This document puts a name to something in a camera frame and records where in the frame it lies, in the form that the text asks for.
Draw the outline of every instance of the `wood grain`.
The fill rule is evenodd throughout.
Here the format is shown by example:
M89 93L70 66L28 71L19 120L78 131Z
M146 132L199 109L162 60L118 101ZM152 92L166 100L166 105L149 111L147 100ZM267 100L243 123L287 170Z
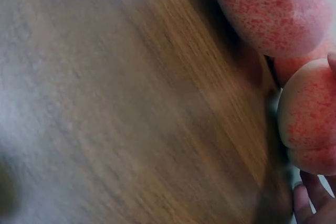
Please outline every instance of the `wood grain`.
M215 0L0 0L2 223L288 223L265 59Z

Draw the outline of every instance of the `hand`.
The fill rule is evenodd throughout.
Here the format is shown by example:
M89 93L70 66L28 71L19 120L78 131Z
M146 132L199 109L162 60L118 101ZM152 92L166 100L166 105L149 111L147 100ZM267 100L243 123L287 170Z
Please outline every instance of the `hand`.
M322 186L317 175L300 173L302 185L294 189L294 213L298 224L331 224L336 221L336 199ZM336 193L336 176L326 177L332 191ZM313 203L316 214L309 205Z

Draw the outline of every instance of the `red speckled peach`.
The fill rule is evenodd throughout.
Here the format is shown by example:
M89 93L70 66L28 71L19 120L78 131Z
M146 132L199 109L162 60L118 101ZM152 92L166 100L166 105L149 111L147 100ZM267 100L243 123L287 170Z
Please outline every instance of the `red speckled peach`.
M278 125L297 167L336 175L336 78L327 59L307 63L289 79L280 97Z
M332 20L327 0L218 1L238 34L272 57L301 57L313 51Z
M304 64L312 60L327 58L328 53L335 50L335 43L330 36L327 36L315 50L304 57L275 58L274 69L280 85L284 87L289 78Z

